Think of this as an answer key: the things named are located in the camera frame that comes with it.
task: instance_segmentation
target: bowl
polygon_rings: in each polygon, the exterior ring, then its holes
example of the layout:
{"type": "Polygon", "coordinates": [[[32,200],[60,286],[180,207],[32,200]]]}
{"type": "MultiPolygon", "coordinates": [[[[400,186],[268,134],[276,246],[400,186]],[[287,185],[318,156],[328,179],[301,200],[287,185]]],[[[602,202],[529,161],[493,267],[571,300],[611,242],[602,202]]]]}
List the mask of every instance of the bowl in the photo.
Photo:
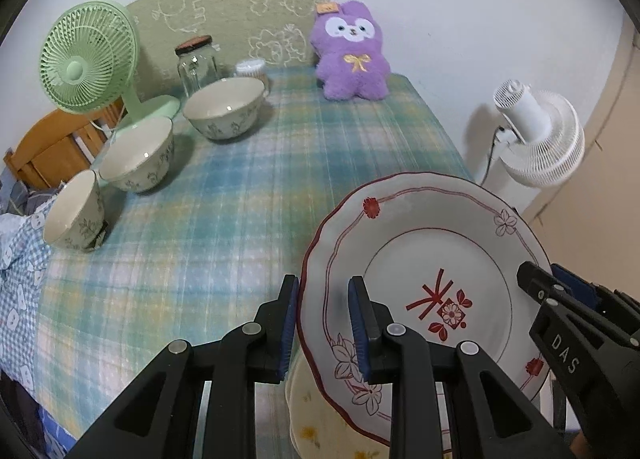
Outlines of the bowl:
{"type": "Polygon", "coordinates": [[[182,114],[208,139],[231,139],[251,128],[263,101],[260,80],[223,78],[192,94],[182,114]]]}
{"type": "Polygon", "coordinates": [[[117,133],[98,174],[129,192],[146,192],[164,179],[174,159],[174,124],[164,116],[145,118],[117,133]]]}
{"type": "Polygon", "coordinates": [[[83,170],[58,194],[45,220],[43,238],[57,248],[90,249],[103,222],[98,179],[93,170],[83,170]]]}

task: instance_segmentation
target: wall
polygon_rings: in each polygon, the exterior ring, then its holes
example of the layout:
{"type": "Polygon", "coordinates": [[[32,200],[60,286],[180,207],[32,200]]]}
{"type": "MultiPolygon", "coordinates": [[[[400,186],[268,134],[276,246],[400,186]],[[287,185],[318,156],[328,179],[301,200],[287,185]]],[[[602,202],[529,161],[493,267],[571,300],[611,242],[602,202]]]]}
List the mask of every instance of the wall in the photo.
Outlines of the wall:
{"type": "Polygon", "coordinates": [[[607,122],[575,176],[531,224],[549,259],[640,299],[640,49],[607,122]]]}
{"type": "MultiPolygon", "coordinates": [[[[37,81],[50,24],[83,0],[29,0],[0,46],[0,148],[52,109],[37,81]]],[[[133,0],[117,0],[128,4],[133,0]]],[[[506,78],[564,94],[586,121],[604,87],[623,11],[617,0],[363,0],[404,73],[444,125],[470,170],[482,173],[495,126],[489,105],[506,78]]],[[[499,171],[488,187],[518,209],[535,190],[499,171]]]]}
{"type": "MultiPolygon", "coordinates": [[[[600,94],[600,99],[593,109],[589,121],[584,125],[585,156],[596,147],[596,138],[602,133],[607,119],[612,115],[613,109],[618,102],[634,54],[635,35],[636,26],[631,18],[625,15],[622,23],[622,33],[620,34],[620,43],[611,64],[607,83],[600,94]]],[[[532,222],[568,182],[540,190],[527,209],[520,213],[522,218],[527,222],[532,222]]]]}

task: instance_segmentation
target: green fan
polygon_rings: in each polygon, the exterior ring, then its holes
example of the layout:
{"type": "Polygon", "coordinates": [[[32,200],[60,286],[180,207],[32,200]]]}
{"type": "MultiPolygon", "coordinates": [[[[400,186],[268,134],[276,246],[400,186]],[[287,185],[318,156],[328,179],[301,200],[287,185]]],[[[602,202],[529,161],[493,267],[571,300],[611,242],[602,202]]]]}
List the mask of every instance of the green fan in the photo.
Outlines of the green fan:
{"type": "Polygon", "coordinates": [[[141,103],[133,84],[140,36],[129,11],[94,0],[66,11],[53,25],[40,54],[40,81],[62,110],[84,114],[122,96],[127,116],[119,128],[146,116],[173,118],[180,102],[157,96],[141,103]]]}

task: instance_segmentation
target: fan base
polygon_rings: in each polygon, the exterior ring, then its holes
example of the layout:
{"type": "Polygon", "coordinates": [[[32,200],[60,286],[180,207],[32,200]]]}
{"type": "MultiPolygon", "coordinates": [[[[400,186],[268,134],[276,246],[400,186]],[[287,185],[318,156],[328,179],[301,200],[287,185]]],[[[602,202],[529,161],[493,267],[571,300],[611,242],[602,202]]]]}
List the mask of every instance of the fan base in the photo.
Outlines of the fan base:
{"type": "Polygon", "coordinates": [[[127,115],[122,118],[116,127],[121,132],[145,118],[153,116],[164,116],[165,118],[174,119],[180,110],[180,100],[173,96],[156,96],[146,102],[140,103],[133,111],[127,111],[127,115]]]}

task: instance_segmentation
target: yellow bow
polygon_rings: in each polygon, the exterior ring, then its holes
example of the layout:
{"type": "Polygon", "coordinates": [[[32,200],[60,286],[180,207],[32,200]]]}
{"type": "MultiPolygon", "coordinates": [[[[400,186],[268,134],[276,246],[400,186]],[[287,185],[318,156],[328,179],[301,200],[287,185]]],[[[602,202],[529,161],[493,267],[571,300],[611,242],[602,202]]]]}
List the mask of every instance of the yellow bow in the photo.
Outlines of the yellow bow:
{"type": "Polygon", "coordinates": [[[368,54],[364,54],[362,56],[346,54],[342,59],[348,64],[353,64],[353,69],[351,70],[352,73],[354,73],[355,71],[367,72],[367,70],[364,68],[364,65],[362,63],[364,62],[368,64],[371,61],[371,57],[368,54]]]}

